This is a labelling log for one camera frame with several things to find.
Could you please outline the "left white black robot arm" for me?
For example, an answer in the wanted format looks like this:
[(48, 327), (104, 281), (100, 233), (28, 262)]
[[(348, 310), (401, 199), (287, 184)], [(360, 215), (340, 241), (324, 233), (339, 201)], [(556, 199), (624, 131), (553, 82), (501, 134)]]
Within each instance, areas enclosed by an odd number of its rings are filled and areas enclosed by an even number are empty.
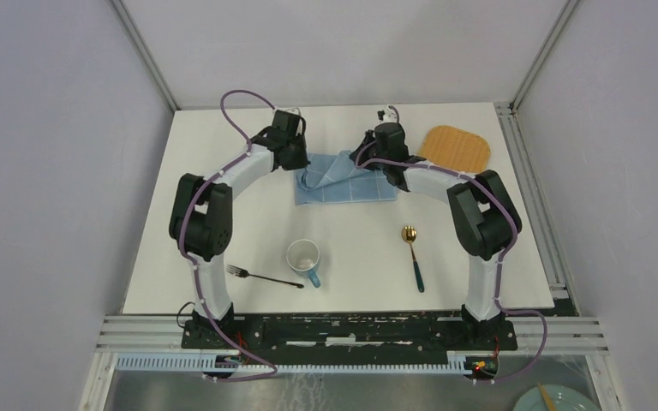
[(169, 235), (193, 270), (194, 309), (190, 323), (215, 348), (235, 337), (233, 302), (224, 252), (233, 231), (233, 202), (243, 190), (275, 170), (309, 165), (306, 120), (297, 108), (275, 110), (272, 123), (250, 138), (243, 151), (210, 176), (183, 175), (176, 189)]

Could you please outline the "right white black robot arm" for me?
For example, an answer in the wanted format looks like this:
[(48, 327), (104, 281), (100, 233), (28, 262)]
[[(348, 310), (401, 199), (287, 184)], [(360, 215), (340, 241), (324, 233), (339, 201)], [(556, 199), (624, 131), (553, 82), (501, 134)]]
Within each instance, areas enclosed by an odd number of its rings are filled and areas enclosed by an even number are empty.
[(395, 188), (449, 205), (458, 241), (469, 255), (469, 286), (461, 308), (460, 336), (472, 349), (494, 340), (505, 313), (499, 304), (505, 256), (517, 241), (521, 219), (494, 170), (466, 174), (410, 154), (405, 131), (382, 122), (350, 154), (357, 167), (379, 170)]

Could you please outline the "blue checked cloth napkin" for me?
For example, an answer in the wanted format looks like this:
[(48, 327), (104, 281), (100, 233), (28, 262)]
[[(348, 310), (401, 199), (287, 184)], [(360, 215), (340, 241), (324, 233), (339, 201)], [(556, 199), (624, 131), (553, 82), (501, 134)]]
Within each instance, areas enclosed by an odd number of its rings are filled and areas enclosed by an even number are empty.
[(308, 160), (308, 166), (294, 174), (297, 206), (384, 202), (398, 197), (381, 171), (358, 169), (349, 151), (309, 153)]

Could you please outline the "woven bamboo placemat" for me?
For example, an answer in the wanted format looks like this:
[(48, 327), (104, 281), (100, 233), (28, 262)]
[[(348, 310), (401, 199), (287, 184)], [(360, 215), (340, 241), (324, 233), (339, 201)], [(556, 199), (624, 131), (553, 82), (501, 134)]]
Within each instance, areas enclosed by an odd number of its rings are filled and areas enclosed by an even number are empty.
[(442, 125), (428, 131), (416, 155), (447, 169), (480, 173), (488, 166), (491, 150), (480, 135)]

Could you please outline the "white blue mug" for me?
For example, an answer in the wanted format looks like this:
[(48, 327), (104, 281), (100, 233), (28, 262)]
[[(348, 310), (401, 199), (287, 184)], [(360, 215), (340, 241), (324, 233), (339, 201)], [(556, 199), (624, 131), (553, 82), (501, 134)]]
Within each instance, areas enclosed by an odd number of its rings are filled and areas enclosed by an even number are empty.
[(318, 276), (320, 250), (310, 240), (293, 241), (286, 251), (286, 262), (298, 276), (308, 279), (315, 288), (321, 286)]

